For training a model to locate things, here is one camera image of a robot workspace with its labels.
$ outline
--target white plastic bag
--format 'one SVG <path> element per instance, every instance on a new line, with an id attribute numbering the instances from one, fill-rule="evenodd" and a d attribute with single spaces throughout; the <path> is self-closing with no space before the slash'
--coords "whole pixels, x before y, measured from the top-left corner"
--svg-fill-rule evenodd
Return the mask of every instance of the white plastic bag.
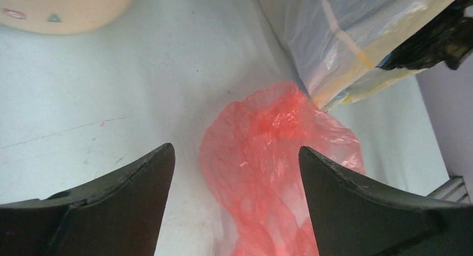
<path id="1" fill-rule="evenodd" d="M 453 1 L 260 0 L 319 108 L 337 96 L 355 102 L 415 74 L 375 67 Z M 340 94 L 357 80 L 364 85 Z"/>

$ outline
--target translucent red bag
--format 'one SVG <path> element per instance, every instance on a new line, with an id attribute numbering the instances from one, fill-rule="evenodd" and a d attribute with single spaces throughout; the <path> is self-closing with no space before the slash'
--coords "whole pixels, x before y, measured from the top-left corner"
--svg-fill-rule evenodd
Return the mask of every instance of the translucent red bag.
<path id="1" fill-rule="evenodd" d="M 229 104 L 206 131 L 199 161 L 211 193 L 235 222 L 233 256 L 318 255 L 299 170 L 301 146 L 365 173 L 353 133 L 293 82 Z"/>

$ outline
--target trash bag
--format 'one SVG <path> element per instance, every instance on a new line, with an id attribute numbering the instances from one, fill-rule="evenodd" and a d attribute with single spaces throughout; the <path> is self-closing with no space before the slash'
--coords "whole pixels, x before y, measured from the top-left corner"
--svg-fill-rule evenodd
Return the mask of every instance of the trash bag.
<path id="1" fill-rule="evenodd" d="M 199 162 L 238 231 L 233 256 L 318 255 L 298 164 L 301 146 L 365 173 L 352 131 L 293 82 L 229 104 L 206 131 Z"/>
<path id="2" fill-rule="evenodd" d="M 391 52 L 455 0 L 259 1 L 312 101 L 324 108 L 337 96 L 349 102 L 361 98 L 359 88 L 353 91 L 355 95 L 340 92 L 383 66 Z M 402 68 L 383 80 L 393 83 L 413 74 Z M 377 75 L 391 74 L 377 71 Z M 383 85 L 374 83 L 366 91 Z"/>

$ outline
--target round beige container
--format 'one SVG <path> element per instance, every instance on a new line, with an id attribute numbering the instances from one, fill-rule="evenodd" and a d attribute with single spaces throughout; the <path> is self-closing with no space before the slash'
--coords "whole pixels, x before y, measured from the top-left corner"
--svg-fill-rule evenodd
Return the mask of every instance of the round beige container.
<path id="1" fill-rule="evenodd" d="M 0 0 L 0 23 L 39 33 L 78 33 L 111 22 L 132 1 Z"/>

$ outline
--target triangle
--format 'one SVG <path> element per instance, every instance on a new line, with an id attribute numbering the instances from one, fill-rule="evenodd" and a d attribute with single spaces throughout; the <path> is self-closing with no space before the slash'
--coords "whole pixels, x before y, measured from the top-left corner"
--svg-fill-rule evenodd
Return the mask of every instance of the triangle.
<path id="1" fill-rule="evenodd" d="M 55 15 L 54 13 L 51 14 L 47 21 L 51 23 L 62 23 L 61 18 L 59 18 L 59 16 Z"/>

